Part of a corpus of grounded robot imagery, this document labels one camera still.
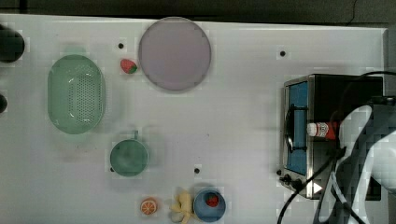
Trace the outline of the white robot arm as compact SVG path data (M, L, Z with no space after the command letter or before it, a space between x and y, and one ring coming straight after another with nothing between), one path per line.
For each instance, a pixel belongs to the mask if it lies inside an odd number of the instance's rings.
M371 179L395 191L395 99L376 97L350 112L339 127L339 154L314 224L370 224L366 194Z

